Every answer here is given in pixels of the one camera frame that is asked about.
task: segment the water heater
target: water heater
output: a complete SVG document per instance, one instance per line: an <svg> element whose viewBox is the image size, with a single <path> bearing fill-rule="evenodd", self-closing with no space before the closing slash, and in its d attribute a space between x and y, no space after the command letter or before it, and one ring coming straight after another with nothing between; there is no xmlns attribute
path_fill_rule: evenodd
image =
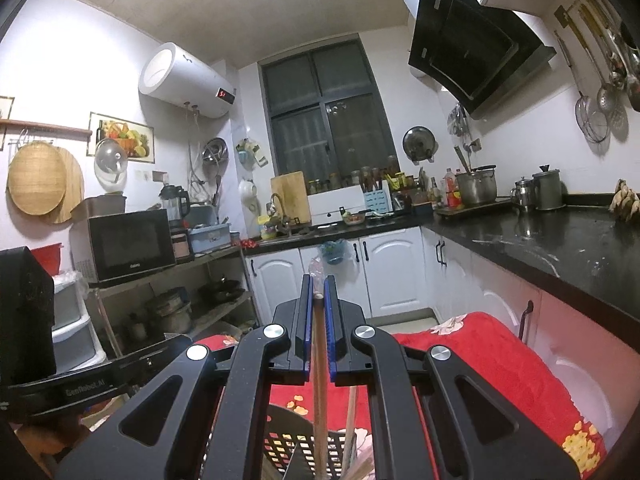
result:
<svg viewBox="0 0 640 480"><path fill-rule="evenodd" d="M183 107L198 106L204 116L226 114L236 91L218 72L175 43L158 47L140 73L140 93Z"/></svg>

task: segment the window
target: window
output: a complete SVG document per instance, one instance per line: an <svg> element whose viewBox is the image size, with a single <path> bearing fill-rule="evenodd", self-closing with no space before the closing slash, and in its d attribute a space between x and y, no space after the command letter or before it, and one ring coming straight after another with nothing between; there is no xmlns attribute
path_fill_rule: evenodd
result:
<svg viewBox="0 0 640 480"><path fill-rule="evenodd" d="M343 182L396 155L385 111L360 41L309 50L262 68L278 174Z"/></svg>

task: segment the cabinet handle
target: cabinet handle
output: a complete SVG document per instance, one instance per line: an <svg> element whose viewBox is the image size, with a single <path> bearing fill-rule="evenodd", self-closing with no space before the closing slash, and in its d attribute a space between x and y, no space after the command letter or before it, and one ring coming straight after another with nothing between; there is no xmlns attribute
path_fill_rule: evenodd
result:
<svg viewBox="0 0 640 480"><path fill-rule="evenodd" d="M522 313L520 318L520 331L518 332L518 339L522 341L524 338L524 324L527 322L527 316L533 313L533 301L529 300L527 303L527 309Z"/></svg>
<svg viewBox="0 0 640 480"><path fill-rule="evenodd" d="M444 261L444 254L442 254L442 250L443 249L444 249L444 241L442 242L442 245L440 246L440 263L443 264L446 267L447 263Z"/></svg>

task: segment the blender handle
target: blender handle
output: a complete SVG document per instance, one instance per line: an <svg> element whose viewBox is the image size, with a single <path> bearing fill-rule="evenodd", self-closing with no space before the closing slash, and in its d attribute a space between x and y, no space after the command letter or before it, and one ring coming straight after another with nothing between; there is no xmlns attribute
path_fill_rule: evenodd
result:
<svg viewBox="0 0 640 480"><path fill-rule="evenodd" d="M189 211L191 211L191 202L189 200L189 193L187 192L186 189L181 189L179 196L180 196L180 215L184 218L185 216L187 216L189 214ZM182 206L182 199L183 198L186 200L184 205L187 208L187 211L183 210L183 206Z"/></svg>

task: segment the range hood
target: range hood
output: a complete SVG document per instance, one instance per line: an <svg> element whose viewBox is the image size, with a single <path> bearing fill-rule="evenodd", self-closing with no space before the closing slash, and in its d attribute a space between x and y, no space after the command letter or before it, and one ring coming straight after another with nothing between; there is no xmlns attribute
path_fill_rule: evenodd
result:
<svg viewBox="0 0 640 480"><path fill-rule="evenodd" d="M477 0L419 0L409 65L479 119L555 54L511 10Z"/></svg>

